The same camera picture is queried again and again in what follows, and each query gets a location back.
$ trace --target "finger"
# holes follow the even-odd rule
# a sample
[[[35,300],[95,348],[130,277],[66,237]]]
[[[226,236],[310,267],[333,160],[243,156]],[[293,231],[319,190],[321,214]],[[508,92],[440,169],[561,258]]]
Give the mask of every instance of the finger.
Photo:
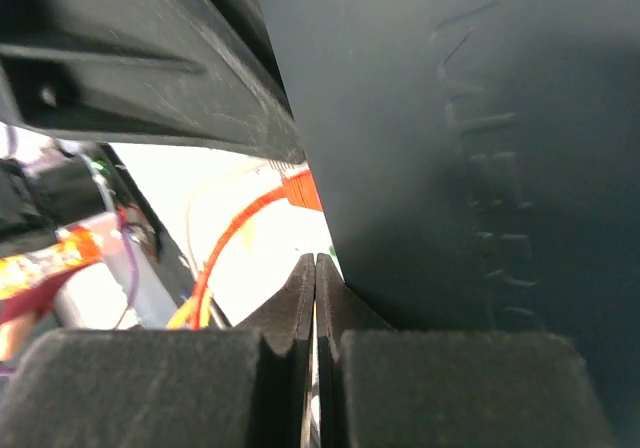
[[[38,321],[31,311],[0,325],[0,361],[7,361],[20,353],[29,333]]]

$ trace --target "black device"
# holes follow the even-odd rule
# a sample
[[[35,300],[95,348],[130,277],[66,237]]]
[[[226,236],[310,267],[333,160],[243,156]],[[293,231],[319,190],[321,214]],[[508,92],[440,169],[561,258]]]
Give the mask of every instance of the black device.
[[[180,338],[196,347],[185,357],[206,345],[250,368],[253,395],[207,405],[215,426],[174,411],[193,413],[193,398],[154,392],[153,406],[171,408],[150,409],[135,429],[114,418],[122,436],[144,445],[178,420],[201,433],[194,443],[215,443],[217,429],[222,444],[253,446],[270,419],[271,441],[297,446],[312,311],[300,300],[310,296],[326,446],[638,444],[638,0],[260,0],[265,21],[255,0],[0,2],[20,15],[0,27],[3,121],[76,139],[306,156],[340,259],[344,283],[322,257],[311,284],[298,266],[298,295],[283,291],[251,326],[262,342]],[[152,220],[127,176],[117,172]],[[164,233],[157,269],[189,279]],[[287,319],[304,328],[299,338],[278,321]],[[53,346],[107,358],[110,344],[126,345],[142,359],[172,335],[54,336],[0,408],[14,446],[63,431],[77,433],[67,446],[86,445],[112,413],[67,404],[86,413],[84,431],[62,430],[68,422],[45,403],[59,396],[49,383],[79,381],[64,368],[42,375],[43,361],[62,366]],[[167,376],[186,373],[157,356],[136,378],[149,390],[163,360]],[[121,406],[98,383],[121,376],[104,366],[91,365],[85,381]],[[292,393],[273,410],[264,373]],[[211,397],[227,399],[226,389],[212,385]],[[10,400],[35,395],[42,403],[29,416],[57,422],[20,430],[28,408]]]

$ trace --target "red cloth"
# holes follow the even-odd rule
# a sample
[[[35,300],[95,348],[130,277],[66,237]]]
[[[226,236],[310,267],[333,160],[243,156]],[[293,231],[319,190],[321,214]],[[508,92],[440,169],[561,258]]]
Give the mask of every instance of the red cloth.
[[[53,309],[53,300],[65,283],[77,272],[91,266],[91,264],[58,273],[47,278],[38,286],[4,300],[2,313],[0,313],[0,325],[30,311],[35,311],[38,319],[42,318]]]

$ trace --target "orange wire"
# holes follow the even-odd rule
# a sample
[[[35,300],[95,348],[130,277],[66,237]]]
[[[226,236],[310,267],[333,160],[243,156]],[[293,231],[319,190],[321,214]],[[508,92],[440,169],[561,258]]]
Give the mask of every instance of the orange wire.
[[[202,305],[207,293],[209,277],[211,276],[211,271],[218,261],[218,257],[220,256],[220,253],[222,253],[224,247],[227,246],[227,243],[229,243],[231,238],[233,238],[233,235],[235,235],[236,232],[238,232],[238,230],[242,228],[247,220],[249,220],[252,216],[254,216],[266,206],[285,197],[286,193],[284,187],[279,186],[278,188],[265,193],[260,198],[253,201],[249,206],[247,206],[244,210],[233,217],[233,220],[231,220],[231,223],[216,243],[216,246],[213,248],[211,255],[209,255],[209,259],[198,275],[198,280],[193,287],[193,296],[196,297],[197,302],[195,304],[195,310],[192,312],[191,320],[189,322],[189,326],[191,327],[191,329],[200,329],[200,313],[202,311]]]

